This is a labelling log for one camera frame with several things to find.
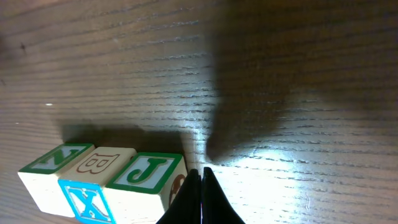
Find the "wood grain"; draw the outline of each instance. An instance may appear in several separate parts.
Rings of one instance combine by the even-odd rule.
[[[397,1],[25,2],[0,3],[1,223],[76,222],[17,177],[64,141],[181,140],[246,223],[398,223]]]

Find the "letter x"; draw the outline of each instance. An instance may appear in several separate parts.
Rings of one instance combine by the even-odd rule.
[[[87,197],[83,195],[83,190],[80,189],[69,189],[69,192],[75,194],[77,198],[85,204],[85,210],[81,214],[83,217],[91,218],[90,212],[93,212],[96,219],[108,221],[108,219],[93,205],[93,197],[97,195],[95,192],[86,191]]]

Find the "wooden table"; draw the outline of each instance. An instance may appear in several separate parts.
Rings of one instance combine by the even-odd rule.
[[[184,150],[246,223],[398,223],[397,7],[2,1],[0,222],[75,223],[17,171],[88,141]]]

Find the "blue border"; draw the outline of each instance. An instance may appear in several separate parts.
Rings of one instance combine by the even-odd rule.
[[[63,194],[65,195],[65,197],[68,200],[68,203],[70,205],[70,207],[72,208],[74,214],[75,214],[75,218],[82,223],[88,223],[88,224],[99,224],[99,223],[112,223],[112,224],[116,224],[116,222],[114,221],[113,215],[111,213],[111,209],[107,203],[107,201],[105,200],[104,197],[104,193],[102,191],[101,186],[99,186],[98,184],[92,184],[92,183],[84,183],[84,182],[79,182],[79,181],[72,181],[72,180],[62,180],[59,179],[58,180],[58,184],[60,185]],[[69,193],[67,192],[66,186],[70,186],[70,187],[76,187],[76,188],[80,188],[80,189],[90,189],[90,190],[95,190],[99,193],[99,196],[101,197],[101,200],[104,203],[105,209],[108,212],[108,215],[111,219],[110,222],[103,222],[101,220],[90,220],[87,218],[82,218],[80,216],[80,214],[78,213],[77,209],[75,208],[75,204],[72,202],[72,199],[69,196]]]

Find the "black object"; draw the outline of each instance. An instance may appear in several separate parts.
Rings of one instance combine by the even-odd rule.
[[[201,205],[202,224],[244,224],[209,167],[204,168],[202,181],[198,170],[189,172],[170,208],[157,224],[200,224]]]
[[[157,224],[200,224],[201,177],[190,170],[169,209]]]
[[[203,224],[244,224],[241,217],[239,217],[229,204],[223,189],[221,189],[221,186],[210,167],[204,168],[201,185]]]

